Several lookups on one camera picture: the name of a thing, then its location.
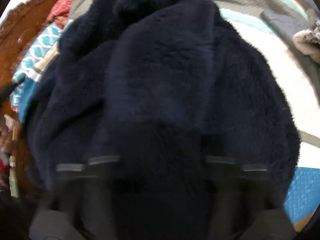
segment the pile of clothes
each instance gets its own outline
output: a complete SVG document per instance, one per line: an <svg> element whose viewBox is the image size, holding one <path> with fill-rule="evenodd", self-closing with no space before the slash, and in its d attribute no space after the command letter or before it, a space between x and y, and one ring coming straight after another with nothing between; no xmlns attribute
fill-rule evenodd
<svg viewBox="0 0 320 240"><path fill-rule="evenodd" d="M260 13L269 8L306 17L299 5L293 0L60 2L64 6L58 2L52 9L49 26L13 77L27 74L11 103L24 124L39 186L54 188L60 163L120 155L114 176L124 176L130 189L201 193L183 200L117 196L118 223L130 225L123 238L170 239L180 232L178 238L200 239L211 201L202 165L203 149L209 149L242 164L268 166L284 201L300 138L265 58L224 19L270 34ZM147 215L151 206L158 208ZM142 232L141 224L149 230ZM94 233L90 221L86 227Z"/></svg>

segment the dark fabric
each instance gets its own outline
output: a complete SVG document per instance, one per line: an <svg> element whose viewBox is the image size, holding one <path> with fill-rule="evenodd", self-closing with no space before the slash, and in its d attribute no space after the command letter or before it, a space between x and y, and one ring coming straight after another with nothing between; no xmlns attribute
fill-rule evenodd
<svg viewBox="0 0 320 240"><path fill-rule="evenodd" d="M28 145L48 189L58 163L121 156L119 239L205 239L208 142L212 155L267 165L285 197L300 146L290 109L210 0L94 0L59 51L30 103Z"/></svg>
<svg viewBox="0 0 320 240"><path fill-rule="evenodd" d="M36 199L14 198L0 191L0 236L5 240L30 240L28 228L37 205Z"/></svg>
<svg viewBox="0 0 320 240"><path fill-rule="evenodd" d="M294 240L317 240L320 235L320 206Z"/></svg>

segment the brown wooden headboard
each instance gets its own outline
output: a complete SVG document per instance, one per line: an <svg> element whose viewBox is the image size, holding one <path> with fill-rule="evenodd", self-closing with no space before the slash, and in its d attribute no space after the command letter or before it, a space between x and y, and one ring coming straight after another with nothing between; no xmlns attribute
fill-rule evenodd
<svg viewBox="0 0 320 240"><path fill-rule="evenodd" d="M0 26L0 86L11 81L11 67L17 63L20 53L43 28L43 24L58 0L30 0L20 3L10 10ZM1 108L1 114L8 114L17 120L17 115L11 110L9 101ZM16 175L20 195L24 196L34 188L26 176L29 162L29 152L21 139L15 143L12 154L16 157Z"/></svg>

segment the blue quilted fabric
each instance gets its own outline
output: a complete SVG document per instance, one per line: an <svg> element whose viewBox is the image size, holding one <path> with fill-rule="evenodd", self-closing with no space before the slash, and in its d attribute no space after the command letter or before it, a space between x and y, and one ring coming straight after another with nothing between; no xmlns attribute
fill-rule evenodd
<svg viewBox="0 0 320 240"><path fill-rule="evenodd" d="M284 208L292 223L299 222L320 204L320 169L297 167Z"/></svg>

